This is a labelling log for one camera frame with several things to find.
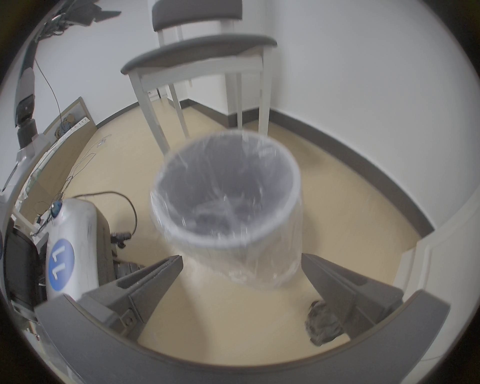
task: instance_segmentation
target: clear plastic liner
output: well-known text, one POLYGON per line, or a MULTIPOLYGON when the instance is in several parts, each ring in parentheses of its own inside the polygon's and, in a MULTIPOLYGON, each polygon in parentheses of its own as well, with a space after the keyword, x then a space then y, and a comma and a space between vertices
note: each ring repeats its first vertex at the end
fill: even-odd
POLYGON ((300 170, 269 137, 215 133, 170 154, 151 192, 157 228, 232 281, 275 288, 301 258, 300 170))

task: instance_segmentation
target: gray cushion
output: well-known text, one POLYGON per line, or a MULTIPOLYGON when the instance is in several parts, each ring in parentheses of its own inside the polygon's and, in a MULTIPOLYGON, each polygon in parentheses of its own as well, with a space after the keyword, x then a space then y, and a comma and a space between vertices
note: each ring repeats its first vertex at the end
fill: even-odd
POLYGON ((241 18, 241 0, 160 0, 152 8, 155 32, 198 21, 241 18))
POLYGON ((121 72, 127 74, 136 68, 169 68, 211 58, 236 56, 263 46, 276 47, 276 41, 260 35, 225 34, 197 37, 167 44, 137 56, 126 63, 121 72))

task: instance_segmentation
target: dark gray baseboard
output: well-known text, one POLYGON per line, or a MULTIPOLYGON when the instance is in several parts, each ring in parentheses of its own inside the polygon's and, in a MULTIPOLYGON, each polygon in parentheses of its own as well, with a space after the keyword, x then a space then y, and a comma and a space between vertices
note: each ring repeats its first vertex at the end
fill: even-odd
POLYGON ((107 117, 105 120, 102 120, 100 123, 96 125, 97 129, 103 127, 105 124, 108 122, 111 122, 113 119, 117 118, 120 115, 123 115, 125 112, 128 112, 130 109, 134 109, 135 107, 138 107, 138 101, 136 101, 133 104, 130 104, 128 107, 125 107, 118 112, 114 113, 113 115, 107 117))
MULTIPOLYGON (((173 101, 168 100, 168 102, 173 106, 173 101)), ((109 118, 103 120, 97 124, 97 127, 100 128, 109 121, 112 121, 114 118, 120 116, 122 113, 125 113, 136 106, 138 106, 138 102, 129 105, 128 107, 113 114, 109 118)), ((182 100, 180 102, 180 106, 182 109, 192 107, 224 127, 234 128, 237 126, 236 113, 227 116, 190 99, 182 100)), ((258 108, 243 112, 243 124, 247 124, 257 119, 258 108)), ((294 119, 281 112, 271 110, 270 121, 317 145, 357 172, 399 210, 399 212, 410 222, 420 236, 425 237, 434 231, 433 225, 423 214, 420 208, 418 208, 418 206, 413 202, 413 200, 410 199, 410 197, 398 185, 396 185, 393 180, 391 180, 386 174, 377 168, 376 165, 359 155, 353 149, 347 147, 345 144, 339 142, 326 133, 319 131, 313 126, 294 119)))
POLYGON ((353 149, 311 125, 281 112, 271 110, 270 121, 319 146, 357 172, 400 211, 420 236, 425 237, 434 231, 433 225, 413 200, 377 166, 353 149))

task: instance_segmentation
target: blue and white label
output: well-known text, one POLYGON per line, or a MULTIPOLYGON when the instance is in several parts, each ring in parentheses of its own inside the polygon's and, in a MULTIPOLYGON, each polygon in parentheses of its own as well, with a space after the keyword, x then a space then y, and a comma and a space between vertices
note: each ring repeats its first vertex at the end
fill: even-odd
POLYGON ((65 287, 72 276, 74 264, 72 245, 68 240, 58 240, 48 259, 48 279, 54 290, 60 291, 65 287))

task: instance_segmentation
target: beige floor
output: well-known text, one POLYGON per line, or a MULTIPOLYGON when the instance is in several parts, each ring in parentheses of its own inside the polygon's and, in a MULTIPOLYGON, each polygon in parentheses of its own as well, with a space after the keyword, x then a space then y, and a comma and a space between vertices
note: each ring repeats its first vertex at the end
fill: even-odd
MULTIPOLYGON (((160 100, 154 107, 170 146, 183 145, 173 107, 160 100)), ((184 114, 192 137, 223 129, 192 108, 184 114)), ((255 123, 248 127, 255 128, 255 123)), ((139 223, 119 257, 150 265, 173 253, 149 213, 149 191, 163 156, 139 108, 99 129, 86 149, 107 135, 66 195, 102 190, 128 195, 139 223)), ((303 251, 392 283, 402 252, 419 239, 411 225, 365 180, 315 145, 275 124, 270 124, 269 135, 290 149, 301 169, 303 251)), ((92 201, 111 231, 131 230, 132 213, 121 198, 99 196, 92 201)), ((301 270, 284 288, 257 291, 218 277, 189 259, 184 263, 139 338, 145 347, 198 362, 258 365, 311 356, 348 341, 343 335, 320 348, 310 343, 303 324, 311 302, 319 296, 301 270)))

